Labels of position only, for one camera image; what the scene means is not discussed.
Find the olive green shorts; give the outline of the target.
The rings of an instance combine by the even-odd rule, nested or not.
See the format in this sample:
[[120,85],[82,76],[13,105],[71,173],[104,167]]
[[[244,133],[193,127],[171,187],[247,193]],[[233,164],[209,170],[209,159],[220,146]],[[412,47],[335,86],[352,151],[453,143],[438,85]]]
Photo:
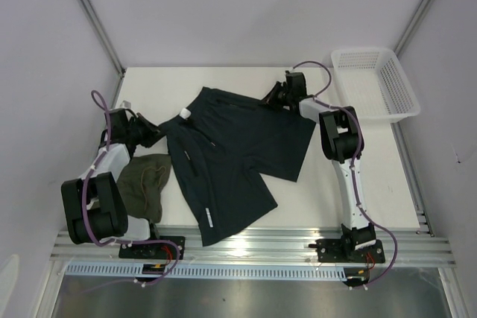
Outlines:
[[170,173],[171,157],[167,154],[134,156],[117,181],[127,213],[159,223],[162,219],[161,192]]

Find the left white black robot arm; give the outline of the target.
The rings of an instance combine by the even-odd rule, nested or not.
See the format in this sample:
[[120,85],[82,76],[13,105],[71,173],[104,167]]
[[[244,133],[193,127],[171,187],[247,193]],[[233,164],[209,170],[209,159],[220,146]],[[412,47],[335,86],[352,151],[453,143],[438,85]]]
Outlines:
[[157,125],[131,109],[114,109],[105,116],[98,154],[86,171],[60,188],[69,237],[74,244],[132,245],[145,258],[156,257],[161,239],[150,221],[127,213],[117,182],[138,146],[151,147],[160,138]]

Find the dark teal shorts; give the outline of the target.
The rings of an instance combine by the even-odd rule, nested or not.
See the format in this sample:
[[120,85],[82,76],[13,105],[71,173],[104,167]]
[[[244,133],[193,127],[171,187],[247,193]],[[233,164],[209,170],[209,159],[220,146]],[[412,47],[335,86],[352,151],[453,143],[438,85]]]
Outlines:
[[277,207],[263,176],[298,180],[315,123],[260,100],[202,88],[159,125],[180,190],[207,247],[235,235]]

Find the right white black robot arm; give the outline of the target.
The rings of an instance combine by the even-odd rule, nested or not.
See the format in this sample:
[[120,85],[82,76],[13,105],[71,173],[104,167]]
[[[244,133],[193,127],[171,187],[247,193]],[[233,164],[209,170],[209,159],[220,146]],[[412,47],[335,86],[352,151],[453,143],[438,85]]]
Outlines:
[[305,75],[292,71],[285,73],[283,82],[274,84],[262,103],[272,109],[289,109],[319,125],[322,151],[335,169],[341,194],[344,222],[338,246],[347,260],[359,260],[377,239],[362,199],[364,139],[355,109],[318,100],[307,92]]

